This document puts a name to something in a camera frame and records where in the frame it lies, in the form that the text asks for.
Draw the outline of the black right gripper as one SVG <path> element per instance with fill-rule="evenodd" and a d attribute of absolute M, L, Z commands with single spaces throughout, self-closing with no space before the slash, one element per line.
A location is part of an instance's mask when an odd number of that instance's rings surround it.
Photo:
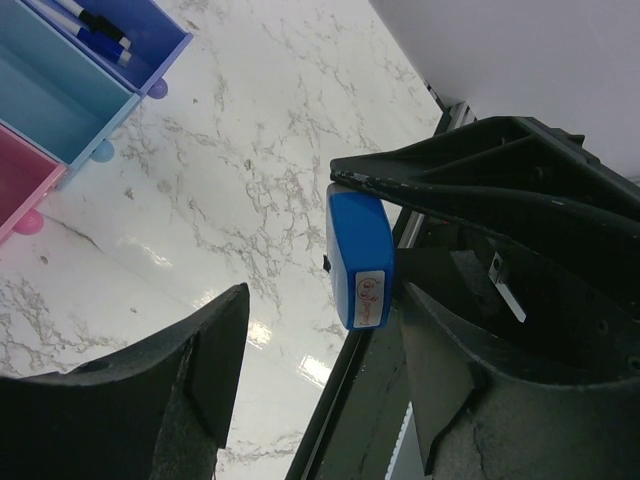
<path fill-rule="evenodd" d="M 485 187 L 392 185 L 435 220 L 403 280 L 521 349 L 639 376 L 639 194 L 580 147 L 585 200 Z"/>

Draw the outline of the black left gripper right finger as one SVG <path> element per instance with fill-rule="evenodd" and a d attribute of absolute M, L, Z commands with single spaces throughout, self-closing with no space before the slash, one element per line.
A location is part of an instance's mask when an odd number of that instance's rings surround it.
<path fill-rule="evenodd" d="M 406 284 L 401 331 L 434 479 L 635 479 L 639 376 L 533 355 Z"/>

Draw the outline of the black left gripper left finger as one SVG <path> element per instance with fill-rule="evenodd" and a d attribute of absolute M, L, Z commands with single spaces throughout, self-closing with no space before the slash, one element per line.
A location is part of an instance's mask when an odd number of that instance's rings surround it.
<path fill-rule="evenodd" d="M 5 479 L 210 479 L 248 333 L 235 285 L 186 319 L 69 373 L 1 381 Z"/>

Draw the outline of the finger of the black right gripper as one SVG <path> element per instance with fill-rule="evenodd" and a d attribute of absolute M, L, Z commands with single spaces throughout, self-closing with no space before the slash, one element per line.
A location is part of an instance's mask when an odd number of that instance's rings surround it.
<path fill-rule="evenodd" d="M 398 150 L 337 158 L 331 178 L 421 205 L 585 200 L 582 137 L 533 117 L 494 116 Z"/>

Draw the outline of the blue pencil sharpener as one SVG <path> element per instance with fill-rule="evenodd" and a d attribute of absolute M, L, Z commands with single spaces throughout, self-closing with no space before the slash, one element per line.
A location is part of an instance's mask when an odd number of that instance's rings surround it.
<path fill-rule="evenodd" d="M 350 330 L 386 325 L 392 303 L 395 245 L 380 199 L 332 183 L 326 191 L 327 253 L 336 311 Z"/>

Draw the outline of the white blue marker pen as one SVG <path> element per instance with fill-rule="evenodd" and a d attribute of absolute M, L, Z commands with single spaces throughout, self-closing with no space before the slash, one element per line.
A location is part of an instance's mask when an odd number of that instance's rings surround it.
<path fill-rule="evenodd" d="M 34 4 L 40 9 L 40 11 L 46 15 L 50 20 L 57 23 L 60 27 L 70 33 L 74 38 L 77 38 L 84 45 L 86 45 L 93 52 L 97 53 L 106 60 L 111 61 L 119 66 L 126 67 L 129 65 L 132 54 L 129 49 L 125 49 L 120 46 L 114 40 L 111 40 L 106 35 L 99 32 L 92 32 L 89 27 L 74 17 L 72 20 L 69 16 L 63 14 L 59 9 L 53 7 L 51 4 L 44 1 L 35 1 Z"/>

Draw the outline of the white black marker pen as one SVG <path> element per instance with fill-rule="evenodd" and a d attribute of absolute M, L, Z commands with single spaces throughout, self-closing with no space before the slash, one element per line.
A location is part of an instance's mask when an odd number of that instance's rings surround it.
<path fill-rule="evenodd" d="M 88 26 L 90 31 L 106 35 L 125 49 L 131 47 L 131 41 L 125 33 L 104 16 L 90 13 L 74 0 L 56 0 L 56 3 Z"/>

